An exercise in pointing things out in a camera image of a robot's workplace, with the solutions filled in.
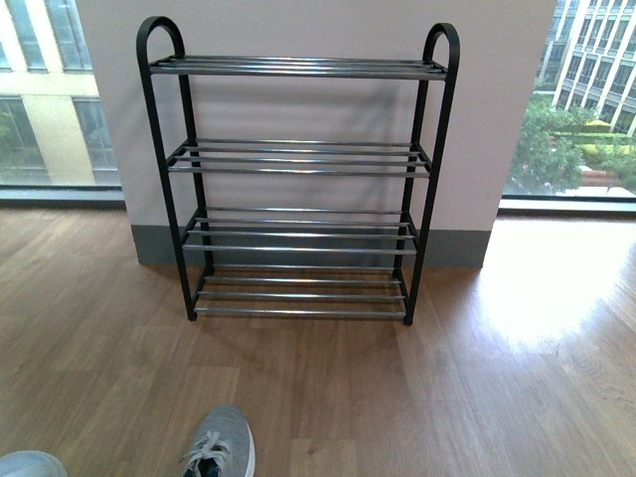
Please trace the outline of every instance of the metal frame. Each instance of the metal frame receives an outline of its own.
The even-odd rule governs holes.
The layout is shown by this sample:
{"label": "metal frame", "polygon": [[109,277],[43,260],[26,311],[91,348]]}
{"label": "metal frame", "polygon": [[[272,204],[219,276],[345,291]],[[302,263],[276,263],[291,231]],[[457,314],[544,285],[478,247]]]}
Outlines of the metal frame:
{"label": "metal frame", "polygon": [[[170,35],[174,55],[149,62],[147,42],[156,28]],[[435,45],[440,36],[449,45],[448,65],[444,67],[433,60]],[[346,319],[399,319],[411,325],[417,291],[420,284],[430,220],[433,213],[437,182],[446,140],[452,98],[459,67],[459,37],[450,24],[436,24],[430,30],[424,45],[421,61],[318,59],[276,57],[223,57],[186,55],[179,29],[166,17],[150,17],[143,22],[137,34],[137,61],[141,74],[150,131],[159,168],[161,187],[166,203],[170,232],[181,287],[189,320],[196,320],[198,313],[222,313],[237,316],[274,316]],[[177,75],[186,124],[187,139],[170,155],[163,146],[161,125],[152,84],[153,75]],[[381,142],[332,142],[298,140],[238,140],[199,138],[193,111],[189,75],[207,76],[275,76],[349,78],[375,80],[417,80],[418,90],[415,113],[409,143]],[[443,81],[444,91],[437,121],[437,133],[432,156],[428,156],[420,144],[428,84]],[[204,173],[214,174],[288,174],[293,176],[352,176],[359,178],[383,177],[388,180],[404,179],[401,208],[398,211],[325,210],[208,207],[203,183]],[[197,210],[181,232],[177,221],[175,202],[170,183],[171,173],[193,175]],[[410,214],[414,181],[428,180],[420,231],[415,228]],[[343,220],[333,220],[337,215]],[[360,216],[371,216],[360,220]],[[200,238],[201,243],[192,243]],[[215,240],[255,239],[280,240],[276,245],[219,243]],[[346,242],[346,246],[324,246],[320,240]],[[300,240],[302,246],[287,246],[286,240]],[[201,250],[205,267],[194,291],[188,279],[184,250]],[[213,253],[221,251],[254,251],[287,255],[309,253],[319,255],[392,255],[393,266],[317,266],[293,264],[215,264]],[[414,255],[414,269],[407,286],[402,268],[402,258]],[[267,277],[241,276],[257,269],[268,273]],[[227,276],[218,276],[226,272]],[[239,291],[217,289],[224,285],[242,287]],[[245,287],[262,285],[308,286],[318,291],[279,292],[244,291]],[[348,287],[358,293],[333,292],[323,287]],[[372,288],[373,294],[366,293]],[[206,306],[199,300],[212,300],[215,306]],[[219,307],[216,302],[246,299],[261,302],[260,308]],[[294,309],[269,308],[262,302],[283,301],[285,304],[304,305],[307,302],[342,303],[342,309],[322,310],[312,307]],[[368,310],[361,304],[377,303]]]}

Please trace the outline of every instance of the laminate floor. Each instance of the laminate floor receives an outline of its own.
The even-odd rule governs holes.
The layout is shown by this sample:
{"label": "laminate floor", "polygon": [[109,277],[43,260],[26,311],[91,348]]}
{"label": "laminate floor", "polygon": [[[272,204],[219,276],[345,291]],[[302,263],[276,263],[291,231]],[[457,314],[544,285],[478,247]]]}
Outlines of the laminate floor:
{"label": "laminate floor", "polygon": [[500,219],[391,322],[185,318],[125,213],[0,211],[0,455],[181,476],[230,402],[256,475],[636,476],[636,224]]}

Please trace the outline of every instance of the building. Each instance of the building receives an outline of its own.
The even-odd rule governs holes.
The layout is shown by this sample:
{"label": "building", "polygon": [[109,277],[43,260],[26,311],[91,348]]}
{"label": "building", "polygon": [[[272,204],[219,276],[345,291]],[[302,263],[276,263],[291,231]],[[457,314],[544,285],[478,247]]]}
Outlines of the building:
{"label": "building", "polygon": [[631,135],[636,129],[636,0],[591,0],[581,7],[554,104],[594,109],[612,131]]}
{"label": "building", "polygon": [[75,0],[0,1],[0,120],[0,184],[119,184]]}
{"label": "building", "polygon": [[537,80],[543,88],[554,90],[557,85],[578,4],[579,0],[558,0],[556,3],[552,26],[541,56],[541,65],[537,70]]}

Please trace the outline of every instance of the shoelace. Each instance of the shoelace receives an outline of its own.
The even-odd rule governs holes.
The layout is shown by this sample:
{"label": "shoelace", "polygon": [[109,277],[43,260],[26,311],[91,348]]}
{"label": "shoelace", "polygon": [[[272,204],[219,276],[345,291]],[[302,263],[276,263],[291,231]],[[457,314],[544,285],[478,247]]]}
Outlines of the shoelace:
{"label": "shoelace", "polygon": [[[191,450],[183,456],[184,459],[188,459],[188,468],[190,468],[194,462],[198,462],[202,459],[213,459],[219,466],[219,470],[223,472],[230,452],[228,451],[228,444],[219,439],[218,432],[212,433],[208,431],[206,435],[194,443],[193,447],[194,450]],[[198,465],[195,465],[193,469],[195,476],[201,477],[201,473],[197,467]]]}

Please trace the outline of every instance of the gray sneaker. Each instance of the gray sneaker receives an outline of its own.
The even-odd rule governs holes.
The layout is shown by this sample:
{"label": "gray sneaker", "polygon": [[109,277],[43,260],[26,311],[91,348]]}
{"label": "gray sneaker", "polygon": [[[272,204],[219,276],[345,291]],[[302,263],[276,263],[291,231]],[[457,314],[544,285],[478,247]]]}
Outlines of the gray sneaker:
{"label": "gray sneaker", "polygon": [[184,458],[184,477],[252,477],[254,440],[240,410],[220,405],[209,413]]}

